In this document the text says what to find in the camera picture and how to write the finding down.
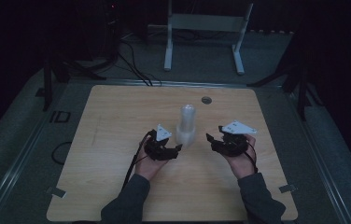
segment dark background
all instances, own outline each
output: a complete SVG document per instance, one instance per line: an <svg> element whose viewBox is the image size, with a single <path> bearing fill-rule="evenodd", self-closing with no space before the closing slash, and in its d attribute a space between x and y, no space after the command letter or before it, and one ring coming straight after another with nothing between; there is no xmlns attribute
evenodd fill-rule
<svg viewBox="0 0 351 224"><path fill-rule="evenodd" d="M174 9L190 10L190 2L174 1ZM95 34L94 29L86 26L88 3L95 8L91 14L99 22ZM87 60L100 54L100 43L104 41L100 37L104 23L100 21L104 16L97 8L102 3L99 0L0 0L0 118L28 78L42 68L48 46L74 59ZM166 23L166 1L109 3L115 4L120 23L141 38L146 37L148 23ZM195 12L203 14L233 15L237 14L235 8L242 7L240 1L232 0L223 1L220 7L214 0L198 3ZM316 85L351 151L351 4L257 1L248 30L263 30L266 34L271 31L297 33L282 66L304 57L303 53L309 49L310 57L305 59L309 62L309 80Z"/></svg>

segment clear bottle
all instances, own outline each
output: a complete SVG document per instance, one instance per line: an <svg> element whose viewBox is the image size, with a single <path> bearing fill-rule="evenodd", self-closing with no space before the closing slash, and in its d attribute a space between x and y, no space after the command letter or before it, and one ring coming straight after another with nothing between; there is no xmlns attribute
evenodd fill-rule
<svg viewBox="0 0 351 224"><path fill-rule="evenodd" d="M193 105L181 107L181 115L176 126L175 140L182 147L189 147L195 140L195 114L196 109Z"/></svg>

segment sleeve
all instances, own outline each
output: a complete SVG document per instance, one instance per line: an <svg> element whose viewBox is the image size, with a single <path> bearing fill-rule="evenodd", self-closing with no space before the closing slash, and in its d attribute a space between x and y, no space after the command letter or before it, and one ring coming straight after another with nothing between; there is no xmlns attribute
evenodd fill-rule
<svg viewBox="0 0 351 224"><path fill-rule="evenodd" d="M248 213L248 223L282 223L286 207L272 199L261 173L237 180Z"/></svg>
<svg viewBox="0 0 351 224"><path fill-rule="evenodd" d="M143 205L149 188L148 180L141 175L134 174L118 198L102 209L101 223L141 223Z"/></svg>

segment person's left hand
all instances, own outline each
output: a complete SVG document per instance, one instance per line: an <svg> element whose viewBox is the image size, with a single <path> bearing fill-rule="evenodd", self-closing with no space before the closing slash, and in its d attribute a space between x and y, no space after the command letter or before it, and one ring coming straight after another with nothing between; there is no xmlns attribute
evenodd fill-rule
<svg viewBox="0 0 351 224"><path fill-rule="evenodd" d="M144 142L140 152L138 153L137 160L136 160L137 164L135 165L134 172L138 175L143 176L148 181L150 181L168 161L152 160L144 150L144 146L146 145L146 142Z"/></svg>

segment table top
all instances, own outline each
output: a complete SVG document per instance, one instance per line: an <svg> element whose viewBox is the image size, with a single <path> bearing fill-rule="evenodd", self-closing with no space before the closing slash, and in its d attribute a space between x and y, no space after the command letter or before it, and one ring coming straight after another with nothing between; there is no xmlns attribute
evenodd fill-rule
<svg viewBox="0 0 351 224"><path fill-rule="evenodd" d="M202 103L208 96L212 103ZM151 181L144 204L145 221L246 220L246 210L229 164L211 150L205 134L220 140L218 125L235 119L256 130L257 166L274 199L287 210L284 220L298 212L287 185L255 92L247 89L95 86L85 106L47 218L51 221L100 220L101 209L115 199L144 135L161 124L176 146L180 108L196 108L196 138L182 148Z"/></svg>

